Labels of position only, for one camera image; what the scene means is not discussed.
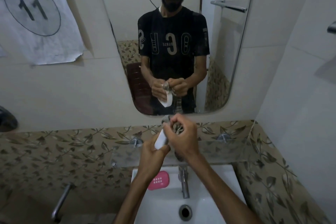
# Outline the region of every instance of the handwritten number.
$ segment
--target handwritten number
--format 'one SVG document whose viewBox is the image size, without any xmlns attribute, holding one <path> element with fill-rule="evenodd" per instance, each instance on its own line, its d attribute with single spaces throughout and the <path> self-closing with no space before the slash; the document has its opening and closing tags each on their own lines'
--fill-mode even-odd
<svg viewBox="0 0 336 224">
<path fill-rule="evenodd" d="M 25 2 L 23 0 L 20 0 L 19 7 L 20 7 L 21 10 L 22 10 L 22 8 L 24 8 L 26 10 L 27 14 L 29 15 L 30 19 L 32 21 L 35 21 L 32 13 L 30 12 L 29 8 L 26 6 L 26 4 L 25 4 Z"/>
<path fill-rule="evenodd" d="M 41 6 L 39 0 L 34 0 L 34 2 L 32 3 L 32 6 L 33 6 L 34 8 L 36 8 L 36 6 L 37 6 L 37 8 L 40 10 L 40 13 L 42 14 L 43 18 L 44 18 L 45 20 L 48 19 L 48 17 L 47 17 L 47 15 L 45 14 L 45 12 L 44 12 L 44 10 L 43 10 L 43 8 L 42 8 L 42 6 Z M 24 8 L 25 11 L 27 12 L 27 14 L 29 15 L 30 19 L 31 19 L 32 21 L 35 21 L 35 19 L 34 19 L 32 13 L 30 12 L 29 8 L 27 7 L 27 5 L 25 4 L 25 2 L 24 2 L 23 0 L 20 0 L 19 8 L 20 8 L 21 10 L 22 10 L 22 8 Z"/>
<path fill-rule="evenodd" d="M 44 12 L 44 10 L 43 10 L 43 8 L 42 8 L 42 6 L 41 6 L 39 0 L 34 0 L 34 2 L 32 3 L 32 5 L 33 5 L 34 8 L 35 8 L 36 6 L 38 7 L 38 9 L 40 10 L 40 12 L 41 12 L 41 14 L 42 14 L 42 16 L 43 16 L 43 18 L 44 18 L 45 20 L 48 19 L 48 17 L 47 17 L 47 15 L 45 14 L 45 12 Z"/>
</svg>

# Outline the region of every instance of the black t-shirt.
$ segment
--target black t-shirt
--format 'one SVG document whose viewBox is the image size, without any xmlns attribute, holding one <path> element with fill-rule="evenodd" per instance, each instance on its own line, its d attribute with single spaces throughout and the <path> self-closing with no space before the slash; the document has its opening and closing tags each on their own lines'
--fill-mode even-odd
<svg viewBox="0 0 336 224">
<path fill-rule="evenodd" d="M 205 17 L 185 7 L 173 17 L 162 17 L 158 9 L 138 20 L 139 53 L 150 59 L 157 79 L 188 78 L 194 72 L 195 56 L 209 54 Z M 182 106 L 194 106 L 193 89 L 182 98 Z"/>
</svg>

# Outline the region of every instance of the faucet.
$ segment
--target faucet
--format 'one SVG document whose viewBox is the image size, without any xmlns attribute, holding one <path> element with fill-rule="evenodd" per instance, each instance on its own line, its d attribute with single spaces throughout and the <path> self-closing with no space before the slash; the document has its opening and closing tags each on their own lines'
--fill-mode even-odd
<svg viewBox="0 0 336 224">
<path fill-rule="evenodd" d="M 181 181 L 182 184 L 182 194 L 183 198 L 187 199 L 190 198 L 189 195 L 189 188 L 188 188 L 188 171 L 187 167 L 178 167 L 178 179 Z"/>
</svg>

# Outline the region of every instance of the man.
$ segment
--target man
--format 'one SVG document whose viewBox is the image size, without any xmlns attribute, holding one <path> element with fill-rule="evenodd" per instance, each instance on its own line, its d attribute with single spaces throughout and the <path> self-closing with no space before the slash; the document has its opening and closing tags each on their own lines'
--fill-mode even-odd
<svg viewBox="0 0 336 224">
<path fill-rule="evenodd" d="M 186 117 L 177 114 L 170 124 L 164 124 L 163 130 L 169 143 L 182 156 L 197 174 L 215 201 L 227 224 L 262 224 L 259 218 L 236 196 L 228 185 L 216 174 L 204 156 L 198 150 L 197 126 Z M 184 131 L 177 135 L 172 131 L 172 125 L 180 122 Z M 165 145 L 155 150 L 154 144 L 158 134 L 142 146 L 138 173 L 130 190 L 115 217 L 114 224 L 133 224 L 147 187 L 161 169 L 170 147 Z"/>
<path fill-rule="evenodd" d="M 162 85 L 167 81 L 181 97 L 183 113 L 195 111 L 193 88 L 206 76 L 208 29 L 203 15 L 182 6 L 183 0 L 162 0 L 160 8 L 138 20 L 141 73 L 152 88 L 154 115 L 174 113 Z"/>
</svg>

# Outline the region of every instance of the white sink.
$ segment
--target white sink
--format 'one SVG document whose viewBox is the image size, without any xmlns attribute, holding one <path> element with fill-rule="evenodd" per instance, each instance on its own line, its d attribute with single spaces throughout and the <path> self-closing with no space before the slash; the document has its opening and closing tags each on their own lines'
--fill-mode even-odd
<svg viewBox="0 0 336 224">
<path fill-rule="evenodd" d="M 212 168 L 233 192 L 246 203 L 233 167 L 231 165 L 221 165 L 212 166 Z M 133 170 L 132 181 L 137 171 L 137 169 Z M 225 223 L 212 197 L 190 167 L 188 167 L 189 199 L 183 199 L 182 186 L 178 178 L 179 168 L 163 167 L 161 171 L 166 171 L 169 174 L 170 183 L 168 187 L 163 189 L 147 190 L 135 219 L 135 224 Z M 192 217 L 188 222 L 182 221 L 179 217 L 179 209 L 182 205 L 188 205 L 191 208 Z"/>
</svg>

